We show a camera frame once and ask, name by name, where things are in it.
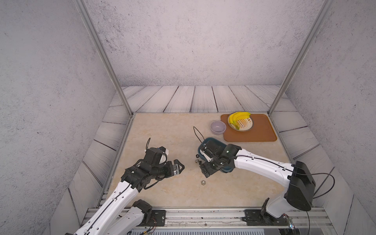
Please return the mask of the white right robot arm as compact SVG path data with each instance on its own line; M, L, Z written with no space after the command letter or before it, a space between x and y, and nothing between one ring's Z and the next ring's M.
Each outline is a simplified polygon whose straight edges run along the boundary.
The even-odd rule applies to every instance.
M316 183L303 162L283 163L259 156L240 146L220 146L213 141L201 144L199 153L205 158L200 168L207 178L225 168L232 168L258 174L281 185L283 191L274 198L266 199L262 207L264 213L273 218L279 218L294 209L309 212L313 207Z

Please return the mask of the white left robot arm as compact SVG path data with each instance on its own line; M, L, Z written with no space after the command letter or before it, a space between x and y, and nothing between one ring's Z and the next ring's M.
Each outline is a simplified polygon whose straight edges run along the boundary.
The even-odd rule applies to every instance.
M126 215L116 220L120 213L142 190L151 188L147 184L152 179L160 182L181 174L185 166L179 161L168 161L161 164L150 165L143 160L138 160L133 166L127 168L121 181L109 199L101 208L79 228L76 235L125 235L141 224L148 224L152 219L153 207L144 200L133 203Z

